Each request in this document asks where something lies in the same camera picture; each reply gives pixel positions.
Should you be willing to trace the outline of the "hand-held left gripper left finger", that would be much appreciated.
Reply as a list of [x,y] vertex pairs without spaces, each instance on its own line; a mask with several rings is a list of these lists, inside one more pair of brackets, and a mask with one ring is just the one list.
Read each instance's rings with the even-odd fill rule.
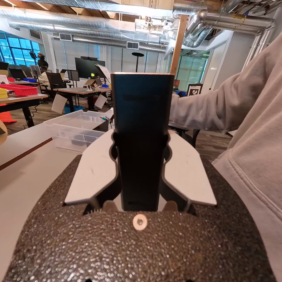
[[86,203],[99,209],[121,193],[114,132],[108,130],[83,152],[64,200],[65,205]]

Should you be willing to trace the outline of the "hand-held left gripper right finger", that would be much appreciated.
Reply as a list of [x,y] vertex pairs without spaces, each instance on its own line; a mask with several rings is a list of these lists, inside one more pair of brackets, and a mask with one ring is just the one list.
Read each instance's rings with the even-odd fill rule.
[[181,212],[188,212],[192,204],[217,205],[199,153],[173,130],[168,130],[160,195]]

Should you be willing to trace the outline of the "clear plastic bin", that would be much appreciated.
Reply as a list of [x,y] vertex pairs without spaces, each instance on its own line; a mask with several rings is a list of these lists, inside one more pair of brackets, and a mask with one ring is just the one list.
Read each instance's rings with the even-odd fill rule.
[[83,110],[75,111],[44,122],[57,148],[84,152],[104,132],[92,130],[95,123],[111,118],[113,109],[106,113]]

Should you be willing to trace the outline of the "black usb hub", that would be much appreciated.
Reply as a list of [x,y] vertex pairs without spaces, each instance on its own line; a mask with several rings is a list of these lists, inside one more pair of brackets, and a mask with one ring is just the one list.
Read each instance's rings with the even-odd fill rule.
[[114,72],[114,141],[124,211],[157,211],[174,75]]

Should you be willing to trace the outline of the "person's right forearm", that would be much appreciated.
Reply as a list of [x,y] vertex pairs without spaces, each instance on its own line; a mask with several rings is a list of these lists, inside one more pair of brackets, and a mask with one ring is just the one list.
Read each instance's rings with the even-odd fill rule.
[[193,129],[227,132],[238,128],[255,103],[248,87],[253,64],[215,91],[180,98],[173,94],[169,123]]

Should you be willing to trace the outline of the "black floor lamp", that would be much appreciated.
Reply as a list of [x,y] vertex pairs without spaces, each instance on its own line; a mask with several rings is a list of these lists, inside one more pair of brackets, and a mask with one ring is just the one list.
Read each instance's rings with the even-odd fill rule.
[[144,54],[140,53],[140,52],[132,52],[132,55],[136,57],[136,69],[135,69],[135,71],[138,72],[139,58],[144,57]]

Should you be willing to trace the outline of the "blue bins under desk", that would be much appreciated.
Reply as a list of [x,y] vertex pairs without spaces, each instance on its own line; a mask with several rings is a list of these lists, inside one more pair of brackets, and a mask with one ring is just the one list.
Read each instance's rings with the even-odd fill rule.
[[[74,109],[74,111],[80,111],[80,110],[83,110],[83,107],[80,106],[80,105],[73,105],[73,109]],[[71,113],[71,109],[70,109],[69,104],[65,104],[64,112],[65,112],[65,115]]]

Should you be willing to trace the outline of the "person's beige sweatshirt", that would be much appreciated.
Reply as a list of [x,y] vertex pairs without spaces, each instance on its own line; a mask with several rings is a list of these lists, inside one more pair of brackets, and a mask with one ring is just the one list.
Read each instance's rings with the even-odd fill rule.
[[216,126],[236,129],[215,167],[237,191],[263,238],[281,281],[282,94],[281,34],[214,94]]

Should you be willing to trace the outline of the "silver pipe cluster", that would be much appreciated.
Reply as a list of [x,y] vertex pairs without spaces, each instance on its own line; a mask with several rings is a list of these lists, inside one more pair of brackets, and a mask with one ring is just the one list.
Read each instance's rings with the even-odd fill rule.
[[192,16],[184,32],[182,44],[197,48],[212,29],[261,34],[274,27],[274,19],[233,13],[245,1],[227,1],[220,12],[204,9],[203,3],[175,1],[173,14]]

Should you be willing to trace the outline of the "wood edged desk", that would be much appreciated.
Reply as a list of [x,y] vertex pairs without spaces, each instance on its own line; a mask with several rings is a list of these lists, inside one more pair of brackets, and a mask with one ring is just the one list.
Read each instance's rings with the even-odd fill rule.
[[48,98],[45,94],[29,95],[19,98],[4,98],[0,101],[0,112],[9,112],[22,109],[27,127],[33,127],[34,122],[30,112],[30,107],[38,106],[41,99]]
[[97,112],[98,110],[94,106],[93,98],[96,95],[101,93],[111,92],[111,88],[96,88],[95,90],[89,90],[87,88],[82,87],[73,87],[73,88],[65,88],[65,89],[55,89],[57,93],[65,98],[67,98],[71,112],[74,112],[73,109],[73,99],[72,97],[78,95],[81,98],[87,98],[88,102],[88,110]]

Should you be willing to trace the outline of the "black office chair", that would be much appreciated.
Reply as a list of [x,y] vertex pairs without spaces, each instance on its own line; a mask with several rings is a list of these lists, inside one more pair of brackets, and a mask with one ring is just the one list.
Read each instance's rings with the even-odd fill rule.
[[57,91],[55,89],[65,89],[66,83],[62,80],[60,73],[46,72],[50,86],[47,86],[47,93],[54,99]]

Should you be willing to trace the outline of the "red plastic bin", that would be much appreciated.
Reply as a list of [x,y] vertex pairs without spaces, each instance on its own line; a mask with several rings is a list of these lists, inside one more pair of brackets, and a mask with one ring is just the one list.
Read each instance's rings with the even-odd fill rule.
[[14,91],[16,96],[32,96],[38,94],[37,87],[33,86],[1,84],[0,88]]

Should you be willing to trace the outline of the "black computer monitor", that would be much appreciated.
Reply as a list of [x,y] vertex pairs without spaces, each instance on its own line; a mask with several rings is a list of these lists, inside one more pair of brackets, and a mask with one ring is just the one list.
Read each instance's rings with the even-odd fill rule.
[[21,69],[15,69],[15,68],[8,68],[11,76],[15,79],[15,80],[24,80],[26,79],[26,75],[24,74],[24,72]]

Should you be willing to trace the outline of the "wooden post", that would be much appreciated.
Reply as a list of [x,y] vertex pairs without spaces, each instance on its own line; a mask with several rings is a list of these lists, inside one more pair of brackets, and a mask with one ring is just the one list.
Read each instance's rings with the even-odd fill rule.
[[170,67],[170,73],[173,75],[176,75],[176,72],[177,72],[177,67],[178,67],[178,62],[179,62],[179,57],[181,53],[181,47],[182,47],[182,42],[184,39],[187,21],[188,21],[188,15],[181,14],[180,19],[179,19],[175,47],[174,47],[172,61],[171,61],[171,67]]

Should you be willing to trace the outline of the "large black wall screen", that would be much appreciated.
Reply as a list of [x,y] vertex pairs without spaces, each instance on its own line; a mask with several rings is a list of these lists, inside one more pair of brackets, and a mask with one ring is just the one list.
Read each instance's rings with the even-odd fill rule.
[[104,61],[91,61],[83,58],[75,58],[76,70],[78,71],[79,78],[90,79],[95,75],[106,78],[101,70],[96,65],[105,66]]

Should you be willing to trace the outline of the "silver air duct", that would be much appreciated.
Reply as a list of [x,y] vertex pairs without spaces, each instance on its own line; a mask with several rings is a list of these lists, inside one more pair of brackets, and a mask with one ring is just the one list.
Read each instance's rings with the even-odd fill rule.
[[145,17],[129,22],[7,6],[1,6],[0,14],[1,21],[7,20],[12,29],[65,34],[67,40],[70,36],[85,36],[166,44],[166,33],[175,27],[175,19],[172,17]]

